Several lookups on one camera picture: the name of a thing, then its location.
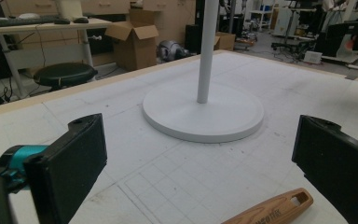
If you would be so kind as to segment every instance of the white pole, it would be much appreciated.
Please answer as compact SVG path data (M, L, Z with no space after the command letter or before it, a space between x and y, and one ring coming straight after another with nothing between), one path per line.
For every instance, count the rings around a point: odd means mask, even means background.
M216 33L217 9L219 0L206 0L202 27L202 44L200 59L199 93L197 102L208 102L209 83L211 81L214 36Z
M357 69L357 70L358 70L358 65L347 64L347 67L353 68L353 69Z

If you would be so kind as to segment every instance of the white stand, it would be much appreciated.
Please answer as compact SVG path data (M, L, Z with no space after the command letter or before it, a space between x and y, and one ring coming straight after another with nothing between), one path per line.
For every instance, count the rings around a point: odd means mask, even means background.
M261 126L264 109L252 94L213 84L208 97L218 6L217 0L205 1L198 89L194 83L172 83L153 89L144 99L146 120L162 133L221 143L249 136Z

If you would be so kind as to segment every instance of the cardboard box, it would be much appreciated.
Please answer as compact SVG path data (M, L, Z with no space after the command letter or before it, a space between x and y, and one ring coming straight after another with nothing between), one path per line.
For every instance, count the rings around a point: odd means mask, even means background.
M114 63L115 61L113 52L99 53L92 55L92 64L94 66L104 65L108 63Z
M214 50L226 49L234 50L235 35L217 32L214 37Z
M272 10L271 25L270 25L271 30L275 29L275 24L277 23L277 19L278 19L278 13L279 13L279 8L275 7Z
M130 20L113 22L106 31L114 41L114 60L128 71L157 64L154 12L130 9Z

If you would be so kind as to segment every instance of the black stool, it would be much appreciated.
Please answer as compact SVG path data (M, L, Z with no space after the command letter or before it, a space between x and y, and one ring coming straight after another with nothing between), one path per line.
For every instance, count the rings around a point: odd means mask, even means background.
M58 63L44 67L34 74L34 82L41 86L50 86L50 91L60 90L86 83L98 71L84 63Z

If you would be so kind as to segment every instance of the wooden handle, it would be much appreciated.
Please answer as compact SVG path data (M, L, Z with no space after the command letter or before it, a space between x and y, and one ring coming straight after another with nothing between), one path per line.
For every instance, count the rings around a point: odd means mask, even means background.
M313 203L305 189L294 189L268 199L223 224L284 224L293 221Z

